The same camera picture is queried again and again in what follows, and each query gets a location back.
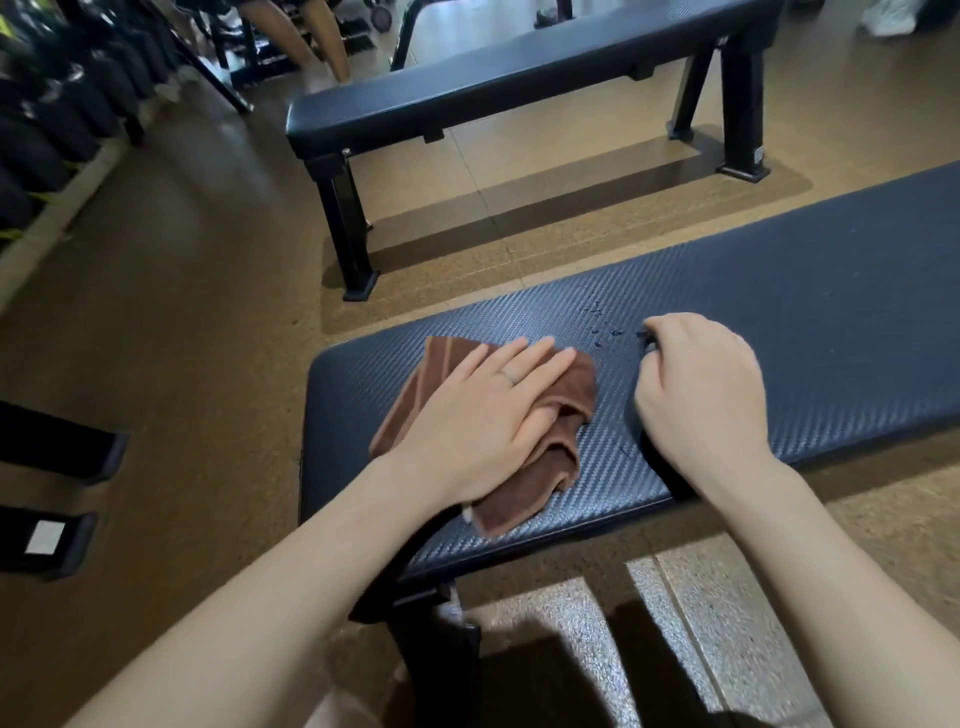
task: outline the forearm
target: forearm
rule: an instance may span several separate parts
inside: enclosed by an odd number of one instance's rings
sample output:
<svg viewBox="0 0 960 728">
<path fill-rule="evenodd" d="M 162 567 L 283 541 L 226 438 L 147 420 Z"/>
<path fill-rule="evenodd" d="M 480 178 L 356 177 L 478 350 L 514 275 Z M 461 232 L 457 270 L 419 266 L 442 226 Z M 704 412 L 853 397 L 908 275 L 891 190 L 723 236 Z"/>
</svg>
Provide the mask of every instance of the forearm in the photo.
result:
<svg viewBox="0 0 960 728">
<path fill-rule="evenodd" d="M 832 519 L 786 466 L 770 494 L 719 504 L 838 728 L 955 725 L 960 643 Z"/>
<path fill-rule="evenodd" d="M 324 634 L 432 515 L 405 495 L 393 465 L 372 463 L 125 668 L 69 728 L 271 724 Z"/>
</svg>

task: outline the ring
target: ring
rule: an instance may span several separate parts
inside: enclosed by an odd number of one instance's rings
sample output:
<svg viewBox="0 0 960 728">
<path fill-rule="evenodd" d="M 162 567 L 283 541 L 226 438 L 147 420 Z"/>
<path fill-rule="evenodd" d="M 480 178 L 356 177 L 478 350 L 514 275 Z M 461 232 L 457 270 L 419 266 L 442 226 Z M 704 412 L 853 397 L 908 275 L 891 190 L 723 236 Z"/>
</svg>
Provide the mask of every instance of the ring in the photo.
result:
<svg viewBox="0 0 960 728">
<path fill-rule="evenodd" d="M 497 373 L 498 373 L 499 375 L 503 375 L 504 377 L 506 377 L 507 381 L 510 382 L 510 386 L 516 387 L 516 382 L 514 381 L 514 378 L 513 378 L 512 376 L 508 375 L 508 374 L 507 374 L 506 372 L 504 372 L 502 369 L 499 370 Z"/>
</svg>

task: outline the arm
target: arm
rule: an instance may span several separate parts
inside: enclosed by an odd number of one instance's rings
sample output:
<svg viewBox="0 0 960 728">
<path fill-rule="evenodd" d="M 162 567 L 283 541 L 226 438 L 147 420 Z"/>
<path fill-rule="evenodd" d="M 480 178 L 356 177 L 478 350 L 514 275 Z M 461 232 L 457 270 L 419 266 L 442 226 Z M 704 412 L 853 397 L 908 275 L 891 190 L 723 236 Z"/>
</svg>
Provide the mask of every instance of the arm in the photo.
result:
<svg viewBox="0 0 960 728">
<path fill-rule="evenodd" d="M 552 345 L 520 339 L 486 360 L 478 348 L 397 449 L 157 640 L 68 728 L 273 724 L 324 634 L 414 531 L 506 480 L 556 420 L 556 409 L 530 411 L 573 361 L 566 350 L 537 367 Z"/>
<path fill-rule="evenodd" d="M 960 642 L 830 517 L 767 445 L 763 382 L 742 338 L 695 314 L 647 322 L 636 403 L 660 453 L 719 511 L 842 728 L 947 728 Z"/>
</svg>

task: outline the hand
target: hand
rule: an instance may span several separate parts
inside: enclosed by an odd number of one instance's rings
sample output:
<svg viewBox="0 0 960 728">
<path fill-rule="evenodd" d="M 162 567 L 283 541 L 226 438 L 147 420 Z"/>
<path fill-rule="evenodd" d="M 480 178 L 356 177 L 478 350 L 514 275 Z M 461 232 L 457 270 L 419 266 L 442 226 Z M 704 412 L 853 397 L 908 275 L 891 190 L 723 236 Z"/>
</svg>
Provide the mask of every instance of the hand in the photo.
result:
<svg viewBox="0 0 960 728">
<path fill-rule="evenodd" d="M 751 469 L 776 462 L 763 378 L 741 336 L 696 313 L 648 319 L 659 350 L 640 363 L 636 407 L 657 450 L 716 504 Z"/>
<path fill-rule="evenodd" d="M 520 338 L 487 357 L 477 347 L 440 385 L 388 456 L 434 490 L 438 509 L 477 500 L 519 470 L 556 421 L 557 407 L 534 401 L 569 369 L 571 349 L 537 364 L 553 348 Z"/>
</svg>

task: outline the tile floor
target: tile floor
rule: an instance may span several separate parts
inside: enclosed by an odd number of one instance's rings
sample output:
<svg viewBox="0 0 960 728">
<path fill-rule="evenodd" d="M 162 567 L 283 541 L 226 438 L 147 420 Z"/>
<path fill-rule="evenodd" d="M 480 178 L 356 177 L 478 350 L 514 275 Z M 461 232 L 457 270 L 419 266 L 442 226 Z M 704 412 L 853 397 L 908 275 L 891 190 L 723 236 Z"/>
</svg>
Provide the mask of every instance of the tile floor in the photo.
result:
<svg viewBox="0 0 960 728">
<path fill-rule="evenodd" d="M 535 6 L 428 9 L 411 62 L 526 33 Z M 123 471 L 96 489 L 0 468 L 3 502 L 102 516 L 77 576 L 0 578 L 4 724 L 62 723 L 294 527 L 305 372 L 324 346 L 960 158 L 960 27 L 877 43 L 855 33 L 859 12 L 828 0 L 785 20 L 767 55 L 774 173 L 757 186 L 707 174 L 715 68 L 699 146 L 664 139 L 679 64 L 357 158 L 385 271 L 362 306 L 339 301 L 319 200 L 282 135 L 296 80 L 255 89 L 246 120 L 190 90 L 0 318 L 0 397 L 132 433 Z M 354 63 L 375 73 L 384 57 Z M 809 477 L 960 634 L 960 433 Z M 829 726 L 703 506 L 459 586 L 486 628 L 481 724 Z M 345 624 L 328 662 L 350 705 L 409 725 L 384 629 Z"/>
</svg>

